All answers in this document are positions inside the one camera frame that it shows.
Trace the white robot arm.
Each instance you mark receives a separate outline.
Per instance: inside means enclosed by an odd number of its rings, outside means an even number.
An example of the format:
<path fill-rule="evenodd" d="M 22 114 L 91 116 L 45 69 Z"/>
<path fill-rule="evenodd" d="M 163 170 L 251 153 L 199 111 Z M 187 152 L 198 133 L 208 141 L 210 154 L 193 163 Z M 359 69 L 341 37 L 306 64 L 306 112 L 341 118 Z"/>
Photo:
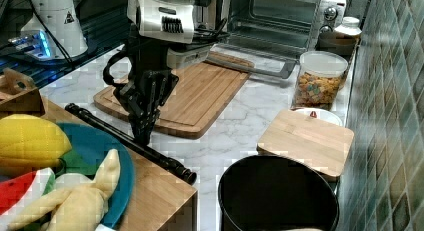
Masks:
<path fill-rule="evenodd" d="M 219 28 L 208 27 L 203 12 L 213 0 L 128 0 L 130 33 L 116 56 L 131 64 L 128 81 L 104 81 L 128 112 L 135 139 L 147 145 L 178 77 L 172 73 L 206 59 L 219 40 Z"/>

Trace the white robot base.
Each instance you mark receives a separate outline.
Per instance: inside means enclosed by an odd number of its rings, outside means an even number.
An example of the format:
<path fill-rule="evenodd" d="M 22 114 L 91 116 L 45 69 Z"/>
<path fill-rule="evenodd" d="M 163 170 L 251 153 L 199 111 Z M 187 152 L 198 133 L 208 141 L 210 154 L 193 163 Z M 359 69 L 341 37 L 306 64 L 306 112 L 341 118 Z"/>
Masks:
<path fill-rule="evenodd" d="M 32 18 L 10 44 L 38 61 L 65 60 L 88 50 L 73 0 L 29 0 Z"/>

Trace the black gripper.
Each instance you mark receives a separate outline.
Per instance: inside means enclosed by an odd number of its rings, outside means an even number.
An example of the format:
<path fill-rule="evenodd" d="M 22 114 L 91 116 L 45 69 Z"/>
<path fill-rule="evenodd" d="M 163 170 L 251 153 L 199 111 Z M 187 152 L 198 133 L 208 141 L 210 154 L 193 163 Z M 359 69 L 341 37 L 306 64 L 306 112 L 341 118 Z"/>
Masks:
<path fill-rule="evenodd" d="M 123 54 L 131 64 L 128 81 L 116 85 L 115 97 L 128 113 L 134 138 L 150 143 L 163 106 L 178 82 L 167 65 L 168 45 L 161 41 L 127 42 Z"/>

